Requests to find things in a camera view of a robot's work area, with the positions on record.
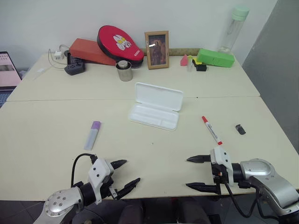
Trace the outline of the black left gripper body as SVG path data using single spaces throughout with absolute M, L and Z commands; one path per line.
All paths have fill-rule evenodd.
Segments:
M 112 197 L 114 200 L 118 200 L 117 189 L 113 187 L 113 179 L 112 174 L 105 177 L 104 181 L 102 182 L 102 186 L 100 187 L 100 195 L 102 199 L 107 197 Z

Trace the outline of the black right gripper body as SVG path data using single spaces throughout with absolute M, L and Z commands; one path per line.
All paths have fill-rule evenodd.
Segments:
M 219 165 L 217 163 L 211 163 L 213 180 L 216 186 L 221 184 L 229 183 L 227 168 L 224 165 Z

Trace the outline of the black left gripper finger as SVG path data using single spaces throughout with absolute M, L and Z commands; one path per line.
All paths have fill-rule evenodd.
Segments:
M 110 163 L 111 168 L 110 172 L 113 173 L 114 170 L 120 168 L 122 165 L 124 165 L 127 162 L 127 160 L 117 160 Z
M 139 183 L 140 180 L 141 180 L 140 178 L 136 178 L 135 180 L 126 184 L 123 189 L 121 189 L 120 191 L 117 191 L 116 199 L 121 199 L 124 196 L 126 196 L 127 194 L 129 194 L 137 186 L 137 184 Z

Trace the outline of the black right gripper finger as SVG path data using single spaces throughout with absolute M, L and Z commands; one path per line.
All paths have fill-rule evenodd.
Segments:
M 207 185 L 203 182 L 192 182 L 192 183 L 186 183 L 185 185 L 199 192 L 221 194 L 221 188 L 219 184 Z
M 210 162 L 211 156 L 210 155 L 196 155 L 192 156 L 186 159 L 189 162 L 193 163 L 204 163 L 204 162 Z

